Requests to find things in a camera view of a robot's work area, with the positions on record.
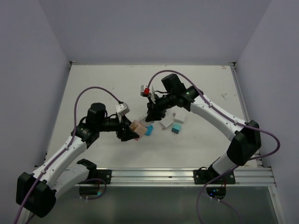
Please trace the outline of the teal dual usb charger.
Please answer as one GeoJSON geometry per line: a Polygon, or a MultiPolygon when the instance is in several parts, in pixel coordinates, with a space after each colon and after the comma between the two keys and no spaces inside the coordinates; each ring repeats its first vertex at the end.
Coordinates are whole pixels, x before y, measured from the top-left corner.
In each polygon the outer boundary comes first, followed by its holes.
{"type": "Polygon", "coordinates": [[[171,131],[175,134],[179,134],[180,130],[181,130],[181,125],[180,124],[177,124],[177,123],[174,123],[172,128],[171,128],[171,131]]]}

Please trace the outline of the light blue charger plug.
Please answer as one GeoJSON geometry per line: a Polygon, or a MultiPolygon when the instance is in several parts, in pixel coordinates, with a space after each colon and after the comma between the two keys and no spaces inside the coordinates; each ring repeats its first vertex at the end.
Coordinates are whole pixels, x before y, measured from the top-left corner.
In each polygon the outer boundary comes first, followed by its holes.
{"type": "Polygon", "coordinates": [[[146,133],[144,135],[145,136],[151,136],[151,134],[153,132],[153,129],[154,129],[153,125],[149,125],[146,128],[147,128],[147,131],[146,131],[146,133]]]}

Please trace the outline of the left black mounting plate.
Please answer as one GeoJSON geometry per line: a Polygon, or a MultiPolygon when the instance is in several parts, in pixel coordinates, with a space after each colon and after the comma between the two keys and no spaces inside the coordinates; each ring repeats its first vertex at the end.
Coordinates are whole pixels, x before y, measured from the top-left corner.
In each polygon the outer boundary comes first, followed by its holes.
{"type": "Polygon", "coordinates": [[[94,178],[102,179],[107,185],[111,183],[112,170],[110,169],[96,169],[93,175],[94,178]]]}

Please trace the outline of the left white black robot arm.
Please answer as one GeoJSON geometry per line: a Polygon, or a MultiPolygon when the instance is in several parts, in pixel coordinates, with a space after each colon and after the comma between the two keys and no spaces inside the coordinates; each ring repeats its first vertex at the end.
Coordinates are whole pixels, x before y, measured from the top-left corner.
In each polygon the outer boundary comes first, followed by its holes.
{"type": "Polygon", "coordinates": [[[73,185],[106,183],[97,178],[96,165],[88,160],[79,160],[74,168],[69,165],[99,138],[101,132],[114,132],[122,142],[140,137],[126,117],[128,105],[121,102],[115,108],[116,113],[108,116],[103,103],[91,104],[87,115],[76,124],[64,145],[33,172],[24,172],[18,177],[16,203],[20,205],[19,210],[27,209],[42,218],[53,209],[59,196],[73,185]]]}

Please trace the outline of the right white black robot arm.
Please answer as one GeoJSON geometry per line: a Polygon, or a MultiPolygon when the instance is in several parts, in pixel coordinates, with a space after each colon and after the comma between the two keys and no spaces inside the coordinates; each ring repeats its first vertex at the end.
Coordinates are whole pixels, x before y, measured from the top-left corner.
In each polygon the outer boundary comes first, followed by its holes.
{"type": "Polygon", "coordinates": [[[146,121],[161,121],[166,111],[175,106],[186,109],[204,118],[230,141],[224,155],[214,161],[207,169],[198,169],[198,176],[205,182],[219,183],[225,177],[225,172],[235,166],[245,165],[261,147],[261,137],[258,132],[259,124],[251,120],[246,122],[220,108],[199,90],[194,84],[190,87],[180,81],[172,71],[162,80],[165,91],[159,97],[147,85],[141,86],[141,96],[146,97],[146,121]]]}

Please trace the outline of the rounded white charger plug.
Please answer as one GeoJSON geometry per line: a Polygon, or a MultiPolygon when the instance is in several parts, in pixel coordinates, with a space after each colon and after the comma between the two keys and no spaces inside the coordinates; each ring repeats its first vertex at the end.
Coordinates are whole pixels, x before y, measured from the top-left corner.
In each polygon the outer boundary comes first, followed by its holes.
{"type": "Polygon", "coordinates": [[[141,116],[141,117],[138,119],[138,121],[139,121],[140,123],[147,123],[146,118],[147,118],[146,115],[145,115],[145,116],[141,116]]]}

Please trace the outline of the black mounting plate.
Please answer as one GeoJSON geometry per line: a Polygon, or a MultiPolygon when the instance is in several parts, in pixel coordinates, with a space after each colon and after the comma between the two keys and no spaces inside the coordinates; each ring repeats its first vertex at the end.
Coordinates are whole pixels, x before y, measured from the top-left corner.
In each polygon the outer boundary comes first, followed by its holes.
{"type": "Polygon", "coordinates": [[[110,169],[96,169],[93,175],[94,178],[102,179],[107,185],[111,183],[112,170],[110,169]]]}
{"type": "Polygon", "coordinates": [[[212,168],[206,167],[193,170],[193,178],[195,184],[206,184],[214,178],[215,180],[211,184],[236,184],[233,171],[225,175],[219,175],[212,168]]]}

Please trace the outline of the pink cube socket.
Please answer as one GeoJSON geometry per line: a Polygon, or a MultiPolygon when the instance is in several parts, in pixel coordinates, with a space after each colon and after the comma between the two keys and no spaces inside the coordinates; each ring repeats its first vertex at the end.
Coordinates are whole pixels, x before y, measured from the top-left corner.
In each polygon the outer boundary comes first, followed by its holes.
{"type": "Polygon", "coordinates": [[[134,120],[130,124],[129,128],[139,135],[137,138],[135,138],[136,141],[138,141],[147,132],[147,128],[138,120],[134,120]]]}

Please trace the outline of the aluminium front rail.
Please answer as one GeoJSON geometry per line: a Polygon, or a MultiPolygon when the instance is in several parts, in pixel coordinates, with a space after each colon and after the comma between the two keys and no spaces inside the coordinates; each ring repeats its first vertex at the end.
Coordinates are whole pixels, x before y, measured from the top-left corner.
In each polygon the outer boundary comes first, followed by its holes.
{"type": "MultiPolygon", "coordinates": [[[[45,181],[50,188],[61,186],[63,182],[75,182],[94,178],[96,169],[76,164],[65,171],[55,168],[45,170],[44,167],[33,172],[35,178],[45,181]]],[[[195,184],[194,168],[111,168],[111,186],[142,186],[142,187],[189,187],[203,186],[195,184]]],[[[210,186],[233,187],[272,187],[275,186],[274,175],[270,168],[238,168],[234,171],[236,184],[210,184],[210,186]]]]}

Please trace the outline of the aluminium rail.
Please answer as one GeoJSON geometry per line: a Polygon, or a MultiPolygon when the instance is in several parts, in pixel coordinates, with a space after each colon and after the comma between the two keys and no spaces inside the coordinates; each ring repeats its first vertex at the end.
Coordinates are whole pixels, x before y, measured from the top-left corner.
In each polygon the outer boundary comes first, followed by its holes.
{"type": "MultiPolygon", "coordinates": [[[[61,186],[63,182],[75,182],[94,178],[96,169],[76,164],[65,171],[55,168],[45,170],[44,167],[33,172],[35,178],[45,181],[50,188],[61,186]]],[[[195,184],[194,168],[111,168],[111,186],[142,186],[142,187],[189,187],[203,186],[195,184]]],[[[274,175],[270,168],[238,168],[234,171],[236,184],[210,184],[210,186],[233,187],[272,187],[275,186],[274,175]]]]}
{"type": "MultiPolygon", "coordinates": [[[[230,66],[230,70],[231,70],[232,77],[233,77],[233,80],[234,80],[234,84],[235,84],[235,87],[236,87],[237,95],[238,95],[238,98],[239,98],[239,101],[240,101],[240,104],[241,104],[241,109],[242,109],[242,114],[243,114],[244,120],[249,122],[250,118],[249,118],[249,114],[248,114],[248,111],[247,111],[247,108],[246,108],[245,100],[244,100],[244,97],[243,97],[243,94],[242,94],[241,86],[240,86],[240,83],[239,83],[239,80],[238,80],[235,64],[236,63],[229,63],[229,66],[230,66]]],[[[263,163],[261,162],[260,159],[251,160],[251,161],[248,161],[246,163],[245,167],[246,168],[261,168],[261,167],[263,167],[263,163]]]]}

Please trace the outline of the aluminium right side rail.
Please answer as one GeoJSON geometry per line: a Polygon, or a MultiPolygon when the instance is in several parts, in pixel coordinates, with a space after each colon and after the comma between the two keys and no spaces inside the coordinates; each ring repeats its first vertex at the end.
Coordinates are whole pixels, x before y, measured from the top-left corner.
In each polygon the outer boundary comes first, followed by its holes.
{"type": "MultiPolygon", "coordinates": [[[[248,114],[248,111],[247,111],[247,108],[246,108],[245,100],[244,100],[244,97],[243,97],[243,94],[242,94],[241,86],[240,86],[240,83],[239,83],[239,80],[238,80],[235,64],[236,63],[229,63],[229,66],[230,66],[230,70],[231,70],[232,77],[233,77],[233,80],[234,80],[234,84],[235,84],[235,87],[236,87],[237,95],[238,95],[238,98],[239,98],[239,101],[240,101],[240,104],[241,104],[241,109],[242,109],[242,114],[243,114],[244,120],[249,122],[250,118],[249,118],[249,114],[248,114]]],[[[260,159],[251,160],[251,161],[248,161],[246,163],[245,167],[246,168],[261,168],[261,167],[263,167],[263,163],[261,162],[260,159]]]]}

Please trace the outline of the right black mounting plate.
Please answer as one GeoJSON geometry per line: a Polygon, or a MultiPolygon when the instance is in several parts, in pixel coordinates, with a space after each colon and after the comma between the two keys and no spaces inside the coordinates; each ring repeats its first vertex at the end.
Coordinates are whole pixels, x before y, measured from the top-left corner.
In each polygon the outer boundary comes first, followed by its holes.
{"type": "Polygon", "coordinates": [[[219,175],[212,168],[206,167],[193,170],[193,178],[195,184],[206,184],[214,178],[215,180],[211,184],[236,184],[233,171],[225,175],[219,175]]]}

